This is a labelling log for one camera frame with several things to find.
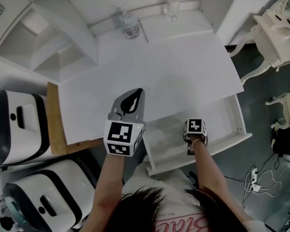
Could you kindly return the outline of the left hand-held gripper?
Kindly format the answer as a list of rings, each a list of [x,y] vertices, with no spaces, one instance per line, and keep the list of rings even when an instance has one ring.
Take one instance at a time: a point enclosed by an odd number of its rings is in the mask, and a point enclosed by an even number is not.
[[[114,101],[104,128],[103,142],[108,154],[134,155],[146,127],[144,109],[145,91],[142,88],[132,89]]]

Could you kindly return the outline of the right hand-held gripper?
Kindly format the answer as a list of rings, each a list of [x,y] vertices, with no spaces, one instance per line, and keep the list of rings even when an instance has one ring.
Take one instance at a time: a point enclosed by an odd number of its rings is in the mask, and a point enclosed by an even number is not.
[[[199,136],[205,146],[208,145],[206,121],[198,118],[188,118],[184,123],[183,140],[188,144],[187,154],[194,155],[193,141],[190,136]]]

